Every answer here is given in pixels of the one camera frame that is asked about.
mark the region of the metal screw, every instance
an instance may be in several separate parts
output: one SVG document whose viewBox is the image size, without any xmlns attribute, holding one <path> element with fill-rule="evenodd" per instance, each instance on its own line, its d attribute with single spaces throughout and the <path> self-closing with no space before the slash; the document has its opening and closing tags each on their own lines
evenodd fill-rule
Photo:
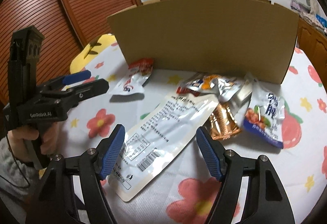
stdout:
<svg viewBox="0 0 327 224">
<path fill-rule="evenodd" d="M 226 154 L 227 154 L 227 156 L 232 157 L 232 156 L 235 155 L 235 152 L 233 150 L 231 150 L 231 149 L 228 149 L 228 150 L 226 150 Z"/>
<path fill-rule="evenodd" d="M 58 161 L 58 160 L 61 160 L 62 157 L 63 157 L 62 155 L 56 154 L 56 155 L 54 155 L 53 159 Z"/>
<path fill-rule="evenodd" d="M 91 148 L 89 148 L 89 149 L 87 150 L 87 154 L 89 154 L 89 155 L 92 155 L 92 154 L 94 154 L 95 152 L 96 152 L 96 149 L 93 148 L 93 147 L 91 147 Z"/>
<path fill-rule="evenodd" d="M 261 159 L 262 161 L 267 161 L 267 160 L 268 160 L 268 157 L 267 157 L 266 155 L 261 155 L 261 156 L 260 156 L 260 159 Z"/>
</svg>

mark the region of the blue gripper pad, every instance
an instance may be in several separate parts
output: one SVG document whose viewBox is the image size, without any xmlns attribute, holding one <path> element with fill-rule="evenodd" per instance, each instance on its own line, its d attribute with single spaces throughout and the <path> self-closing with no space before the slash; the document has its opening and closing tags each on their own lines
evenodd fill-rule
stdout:
<svg viewBox="0 0 327 224">
<path fill-rule="evenodd" d="M 223 175 L 220 171 L 219 159 L 200 128 L 197 129 L 196 139 L 210 175 L 220 181 Z"/>
<path fill-rule="evenodd" d="M 63 85 L 71 85 L 80 81 L 84 81 L 91 77 L 91 72 L 89 70 L 84 70 L 71 75 L 67 75 L 63 78 Z"/>
<path fill-rule="evenodd" d="M 100 180 L 104 180 L 110 173 L 116 163 L 118 155 L 122 149 L 125 140 L 125 127 L 121 126 L 112 141 L 102 160 L 102 169 L 99 173 Z"/>
</svg>

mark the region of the black cable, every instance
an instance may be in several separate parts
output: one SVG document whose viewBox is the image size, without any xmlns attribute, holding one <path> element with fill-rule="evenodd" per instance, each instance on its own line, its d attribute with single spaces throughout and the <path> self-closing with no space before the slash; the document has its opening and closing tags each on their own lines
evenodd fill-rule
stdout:
<svg viewBox="0 0 327 224">
<path fill-rule="evenodd" d="M 11 184 L 11 185 L 14 186 L 15 188 L 19 188 L 19 189 L 28 189 L 28 188 L 31 186 L 31 183 L 28 181 L 28 179 L 26 178 L 26 176 L 24 175 L 24 173 L 22 172 L 20 166 L 19 166 L 18 163 L 17 163 L 17 160 L 16 160 L 16 158 L 15 158 L 15 156 L 14 156 L 14 153 L 13 153 L 13 151 L 12 151 L 12 149 L 11 149 L 11 146 L 10 146 L 10 143 L 9 143 L 8 131 L 6 130 L 6 128 L 4 128 L 4 132 L 6 133 L 6 139 L 7 139 L 7 142 L 8 142 L 8 148 L 9 148 L 9 151 L 10 151 L 10 153 L 11 153 L 11 156 L 12 156 L 12 158 L 14 159 L 14 162 L 15 162 L 15 164 L 17 165 L 17 167 L 18 167 L 18 169 L 19 169 L 21 175 L 23 176 L 23 178 L 24 178 L 25 181 L 27 182 L 27 185 L 26 185 L 26 186 L 18 186 L 18 185 L 14 184 L 14 183 L 11 183 L 9 180 L 7 180 L 6 178 L 4 178 L 4 177 L 1 176 L 1 175 L 0 175 L 0 178 L 4 179 L 7 183 Z"/>
</svg>

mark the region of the cardboard box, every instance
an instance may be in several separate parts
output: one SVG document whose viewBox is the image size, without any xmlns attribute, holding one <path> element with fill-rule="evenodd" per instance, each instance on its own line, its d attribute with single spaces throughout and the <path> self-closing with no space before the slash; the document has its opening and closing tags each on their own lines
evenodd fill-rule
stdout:
<svg viewBox="0 0 327 224">
<path fill-rule="evenodd" d="M 108 18 L 128 64 L 210 72 L 281 84 L 299 15 L 268 0 L 151 0 Z"/>
</svg>

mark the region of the gold foil wrapper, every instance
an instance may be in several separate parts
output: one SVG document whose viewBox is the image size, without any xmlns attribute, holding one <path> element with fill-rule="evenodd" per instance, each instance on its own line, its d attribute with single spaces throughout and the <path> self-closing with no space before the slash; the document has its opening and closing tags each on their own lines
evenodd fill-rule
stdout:
<svg viewBox="0 0 327 224">
<path fill-rule="evenodd" d="M 219 103 L 205 125 L 214 140 L 224 140 L 242 131 L 238 127 L 228 103 Z"/>
</svg>

